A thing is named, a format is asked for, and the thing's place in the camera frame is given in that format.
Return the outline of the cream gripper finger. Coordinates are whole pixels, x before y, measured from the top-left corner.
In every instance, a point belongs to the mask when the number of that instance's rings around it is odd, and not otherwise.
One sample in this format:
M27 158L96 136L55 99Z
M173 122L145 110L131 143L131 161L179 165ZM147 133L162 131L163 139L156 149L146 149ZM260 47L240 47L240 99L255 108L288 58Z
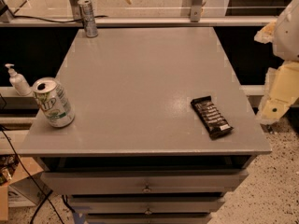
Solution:
M278 122L299 98L299 62L285 61L265 75L263 98L257 120L261 124Z
M275 21L269 22L260 31L256 33L256 35L254 36L254 40L263 44L273 42L275 26Z

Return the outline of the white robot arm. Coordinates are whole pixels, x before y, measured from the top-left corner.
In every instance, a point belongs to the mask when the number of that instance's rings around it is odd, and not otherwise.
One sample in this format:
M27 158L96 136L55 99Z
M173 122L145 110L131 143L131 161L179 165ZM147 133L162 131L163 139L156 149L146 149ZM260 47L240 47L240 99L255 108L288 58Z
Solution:
M299 98L299 0L292 0L275 21L254 36L260 43L272 43L273 53L283 60L269 68L257 119L268 125L278 122Z

